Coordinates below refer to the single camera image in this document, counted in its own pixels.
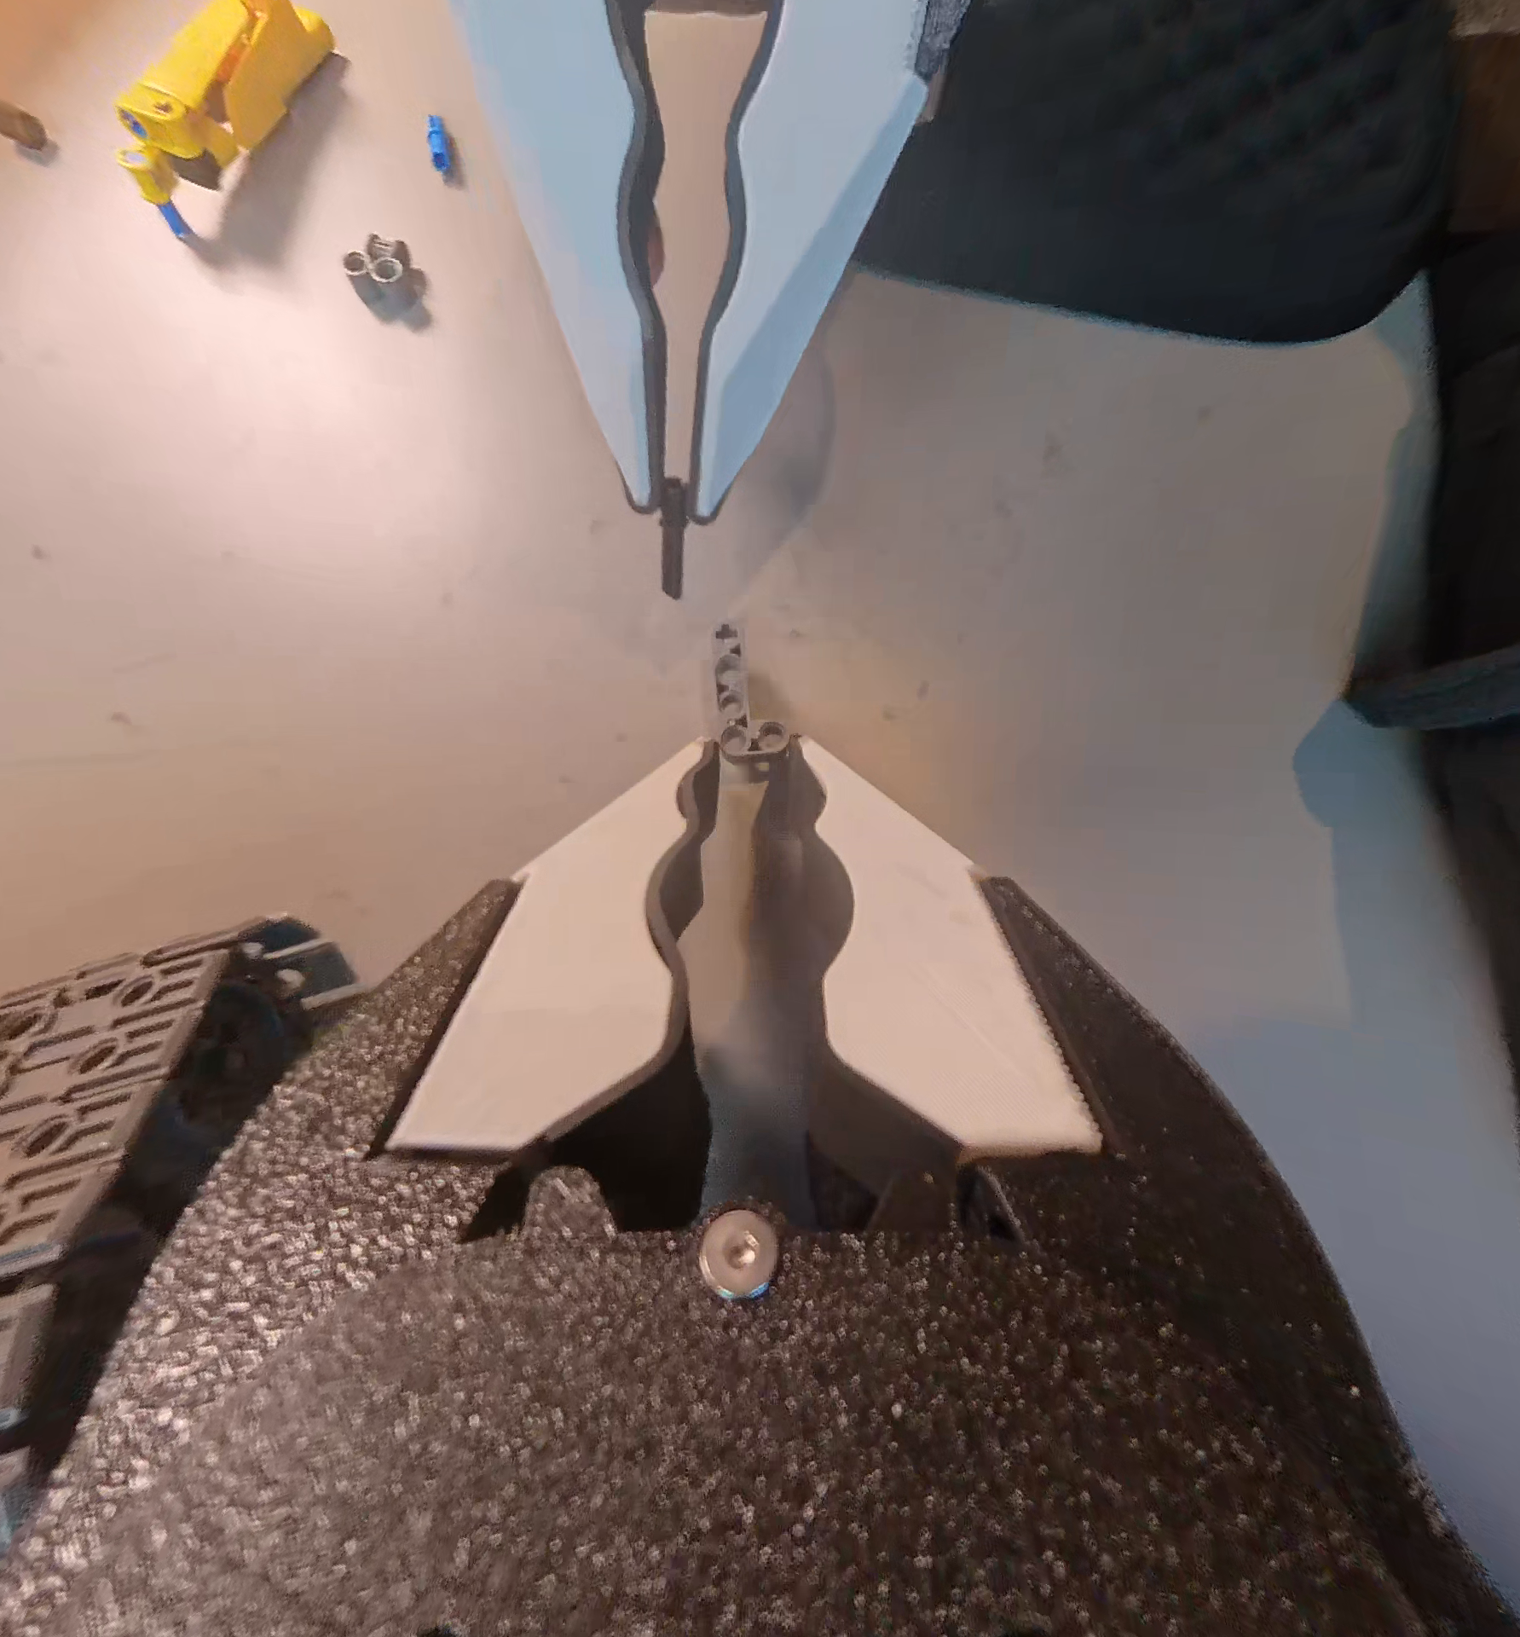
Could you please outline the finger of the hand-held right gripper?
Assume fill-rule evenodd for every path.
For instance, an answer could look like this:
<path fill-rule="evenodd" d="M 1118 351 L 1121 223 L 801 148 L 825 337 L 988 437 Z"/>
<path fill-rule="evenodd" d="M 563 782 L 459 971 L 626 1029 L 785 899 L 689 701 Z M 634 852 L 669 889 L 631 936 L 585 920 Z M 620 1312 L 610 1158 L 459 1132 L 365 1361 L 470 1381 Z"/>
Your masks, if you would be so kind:
<path fill-rule="evenodd" d="M 647 3 L 458 1 L 479 99 L 631 505 L 666 481 L 668 335 L 650 276 L 664 125 Z"/>
<path fill-rule="evenodd" d="M 927 101 L 930 3 L 771 3 L 725 138 L 727 260 L 699 341 L 689 512 L 764 439 Z"/>

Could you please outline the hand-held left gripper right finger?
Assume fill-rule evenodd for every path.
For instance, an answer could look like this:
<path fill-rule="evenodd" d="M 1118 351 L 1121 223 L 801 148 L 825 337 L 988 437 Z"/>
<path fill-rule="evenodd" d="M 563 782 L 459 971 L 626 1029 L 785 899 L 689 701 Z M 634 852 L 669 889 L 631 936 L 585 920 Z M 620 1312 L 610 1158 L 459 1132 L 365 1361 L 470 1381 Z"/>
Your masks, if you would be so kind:
<path fill-rule="evenodd" d="M 813 738 L 762 805 L 803 967 L 806 1134 L 857 1183 L 1098 1155 L 1104 1130 L 974 861 Z"/>

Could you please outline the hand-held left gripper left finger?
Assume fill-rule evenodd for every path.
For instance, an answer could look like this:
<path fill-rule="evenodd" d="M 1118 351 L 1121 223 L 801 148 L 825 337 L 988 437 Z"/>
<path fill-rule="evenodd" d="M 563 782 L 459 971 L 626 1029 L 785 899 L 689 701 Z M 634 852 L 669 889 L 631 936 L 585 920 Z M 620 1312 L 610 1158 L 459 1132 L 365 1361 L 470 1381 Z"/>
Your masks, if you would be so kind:
<path fill-rule="evenodd" d="M 664 1069 L 689 1032 L 682 938 L 720 798 L 699 738 L 514 876 L 386 1148 L 512 1157 Z"/>

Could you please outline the grey bent beam piece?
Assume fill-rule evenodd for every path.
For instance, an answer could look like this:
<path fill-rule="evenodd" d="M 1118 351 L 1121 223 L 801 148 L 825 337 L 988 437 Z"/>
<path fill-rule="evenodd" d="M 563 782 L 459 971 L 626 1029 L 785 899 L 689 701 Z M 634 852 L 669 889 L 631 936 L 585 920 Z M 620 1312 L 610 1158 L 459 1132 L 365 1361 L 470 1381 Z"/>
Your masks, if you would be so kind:
<path fill-rule="evenodd" d="M 715 738 L 732 764 L 759 764 L 787 750 L 790 733 L 755 712 L 750 691 L 745 624 L 725 619 L 711 631 L 711 700 Z"/>

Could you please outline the grey desk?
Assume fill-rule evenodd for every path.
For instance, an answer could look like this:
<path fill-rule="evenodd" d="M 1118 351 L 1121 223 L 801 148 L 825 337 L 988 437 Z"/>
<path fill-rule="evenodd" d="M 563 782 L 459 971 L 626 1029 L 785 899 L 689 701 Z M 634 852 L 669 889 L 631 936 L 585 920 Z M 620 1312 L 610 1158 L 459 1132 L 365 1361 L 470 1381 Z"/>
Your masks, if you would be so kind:
<path fill-rule="evenodd" d="M 855 272 L 671 602 L 447 4 L 321 8 L 181 243 L 114 103 L 197 3 L 0 3 L 51 138 L 0 134 L 0 992 L 268 910 L 387 973 L 699 731 L 739 617 L 1247 1118 L 1520 1608 L 1512 1076 L 1419 757 L 1338 700 L 1412 630 L 1426 285 L 1249 349 Z"/>

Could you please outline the small grey connector piece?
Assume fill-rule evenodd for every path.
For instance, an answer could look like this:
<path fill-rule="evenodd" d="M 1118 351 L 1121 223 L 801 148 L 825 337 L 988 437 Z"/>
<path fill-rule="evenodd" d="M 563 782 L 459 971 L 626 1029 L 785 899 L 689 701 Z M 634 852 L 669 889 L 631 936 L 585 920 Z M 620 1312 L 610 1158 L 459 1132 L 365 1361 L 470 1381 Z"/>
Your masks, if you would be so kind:
<path fill-rule="evenodd" d="M 403 239 L 370 234 L 363 246 L 340 257 L 340 265 L 354 293 L 377 316 L 401 316 L 423 295 L 423 274 Z"/>

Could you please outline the small yellow block assembly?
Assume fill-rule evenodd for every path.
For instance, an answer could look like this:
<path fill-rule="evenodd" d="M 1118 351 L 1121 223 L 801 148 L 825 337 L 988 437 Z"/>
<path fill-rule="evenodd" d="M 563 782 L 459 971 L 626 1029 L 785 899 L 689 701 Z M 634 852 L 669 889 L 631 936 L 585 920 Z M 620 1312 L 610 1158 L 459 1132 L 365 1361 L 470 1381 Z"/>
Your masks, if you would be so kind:
<path fill-rule="evenodd" d="M 132 139 L 118 162 L 177 239 L 195 232 L 174 201 L 177 185 L 216 192 L 226 169 L 272 136 L 335 50 L 335 33 L 316 10 L 211 1 L 118 96 L 116 117 Z"/>

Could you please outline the yellow toy tracked robot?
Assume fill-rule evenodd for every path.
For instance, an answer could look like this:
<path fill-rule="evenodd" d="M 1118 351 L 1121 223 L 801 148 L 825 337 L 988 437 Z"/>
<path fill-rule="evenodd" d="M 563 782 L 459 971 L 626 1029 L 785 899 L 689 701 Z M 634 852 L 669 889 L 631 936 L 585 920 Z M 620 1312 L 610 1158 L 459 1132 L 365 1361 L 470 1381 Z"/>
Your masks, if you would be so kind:
<path fill-rule="evenodd" d="M 0 1557 L 179 1216 L 359 994 L 335 941 L 268 915 L 0 995 Z"/>

